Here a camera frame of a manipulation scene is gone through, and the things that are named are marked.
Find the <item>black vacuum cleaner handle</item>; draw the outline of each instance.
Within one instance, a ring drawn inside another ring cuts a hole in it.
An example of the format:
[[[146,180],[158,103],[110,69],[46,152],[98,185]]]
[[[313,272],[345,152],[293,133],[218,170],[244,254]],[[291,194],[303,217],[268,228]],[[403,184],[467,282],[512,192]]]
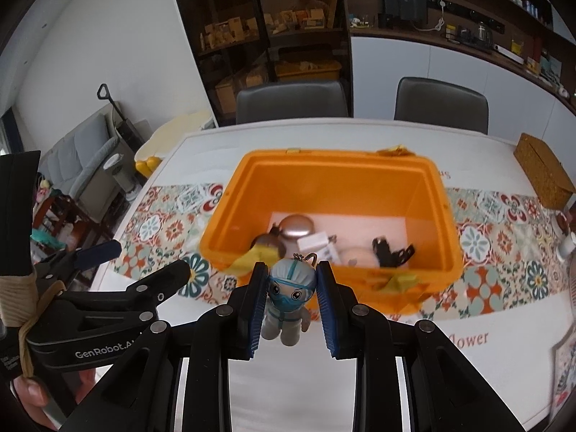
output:
[[[108,85],[106,85],[105,83],[102,83],[100,85],[96,95],[98,96],[98,99],[100,99],[100,100],[109,100],[112,103],[114,102],[112,100],[112,98],[110,97],[110,91],[108,90]]]

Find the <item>orange plastic bin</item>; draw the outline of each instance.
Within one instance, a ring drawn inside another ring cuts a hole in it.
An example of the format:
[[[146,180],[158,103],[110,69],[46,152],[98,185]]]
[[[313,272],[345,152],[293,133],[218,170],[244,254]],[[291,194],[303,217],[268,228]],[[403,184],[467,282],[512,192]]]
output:
[[[382,313],[414,313],[462,275],[446,192],[427,158],[383,151],[253,151],[243,157],[208,223],[202,255],[224,270],[248,251],[255,236],[269,231],[275,212],[403,217],[407,240],[416,249],[404,267],[332,267],[340,284]],[[412,281],[415,276],[416,284],[394,290],[387,285],[394,276]]]

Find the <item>cushion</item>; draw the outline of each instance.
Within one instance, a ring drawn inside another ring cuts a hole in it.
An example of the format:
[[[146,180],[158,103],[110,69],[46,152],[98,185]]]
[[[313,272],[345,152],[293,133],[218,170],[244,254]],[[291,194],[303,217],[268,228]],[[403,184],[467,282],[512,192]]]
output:
[[[64,179],[62,179],[62,172],[60,172],[60,160],[58,159],[58,149],[50,153],[46,159],[48,163],[48,173],[50,174],[50,182],[53,183],[54,188],[58,188]]]
[[[92,160],[88,163],[86,167],[82,170],[81,174],[74,180],[74,184],[69,188],[68,194],[74,199],[77,200],[80,198],[80,195],[88,186],[93,175],[97,172],[97,170],[102,166],[102,163],[106,160],[106,157],[112,153],[112,151],[118,146],[120,140],[114,136],[110,138],[103,148],[98,151]]]
[[[101,113],[93,115],[74,134],[74,144],[82,167],[87,167],[92,157],[110,139],[106,118]]]
[[[64,180],[63,182],[60,182],[58,185],[54,184],[54,188],[59,189],[63,194],[68,194],[71,196],[70,194],[70,190],[72,189],[73,185],[76,183],[78,179],[76,177],[74,177],[73,179],[70,180]]]
[[[58,160],[60,161],[60,173],[63,180],[70,180],[78,177],[82,171],[82,164],[76,152],[74,137],[65,138],[58,148]]]

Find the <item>dining table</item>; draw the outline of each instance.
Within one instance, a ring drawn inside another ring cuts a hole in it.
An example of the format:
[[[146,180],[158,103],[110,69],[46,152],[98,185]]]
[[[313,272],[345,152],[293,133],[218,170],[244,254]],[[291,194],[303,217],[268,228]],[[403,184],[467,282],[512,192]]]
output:
[[[92,290],[124,290],[181,259],[191,268],[190,279],[159,305],[158,314],[172,326],[195,321],[225,303],[237,284],[235,276],[211,266],[199,243],[246,153],[294,148],[377,151],[399,144],[430,158],[440,171],[464,272],[422,303],[418,313],[385,315],[408,324],[432,320],[529,430],[549,414],[558,392],[555,349],[574,323],[569,261],[557,258],[555,211],[540,204],[513,155],[515,145],[497,138],[357,118],[278,120],[188,134],[163,158],[132,203],[115,235],[122,253],[99,268]],[[229,362],[235,432],[351,430],[356,360],[333,359],[321,322],[315,319],[296,346],[260,339],[254,359]],[[402,391],[402,421],[408,431],[405,387]]]

